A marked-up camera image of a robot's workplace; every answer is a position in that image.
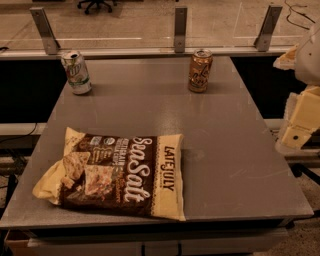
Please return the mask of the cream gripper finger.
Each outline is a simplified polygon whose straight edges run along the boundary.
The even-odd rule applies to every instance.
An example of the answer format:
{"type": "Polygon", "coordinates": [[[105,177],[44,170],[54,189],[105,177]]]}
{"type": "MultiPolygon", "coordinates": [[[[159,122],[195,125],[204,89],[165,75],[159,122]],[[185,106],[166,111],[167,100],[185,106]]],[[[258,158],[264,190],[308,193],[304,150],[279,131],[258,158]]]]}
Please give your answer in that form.
{"type": "Polygon", "coordinates": [[[297,48],[297,45],[291,47],[286,53],[282,54],[274,61],[273,66],[281,70],[294,70],[297,48]]]}
{"type": "Polygon", "coordinates": [[[300,94],[289,94],[275,148],[282,154],[296,153],[319,129],[320,87],[308,85],[300,94]]]}

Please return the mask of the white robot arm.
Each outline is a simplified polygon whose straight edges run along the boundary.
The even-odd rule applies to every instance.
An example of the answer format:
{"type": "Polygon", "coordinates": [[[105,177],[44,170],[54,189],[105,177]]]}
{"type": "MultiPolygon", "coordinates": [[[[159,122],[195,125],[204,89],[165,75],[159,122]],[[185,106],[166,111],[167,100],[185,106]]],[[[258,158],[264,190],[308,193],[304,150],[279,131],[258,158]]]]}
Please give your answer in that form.
{"type": "Polygon", "coordinates": [[[320,21],[313,24],[301,41],[281,55],[273,66],[293,70],[295,78],[307,85],[287,99],[276,149],[284,155],[301,150],[320,128],[320,21]]]}

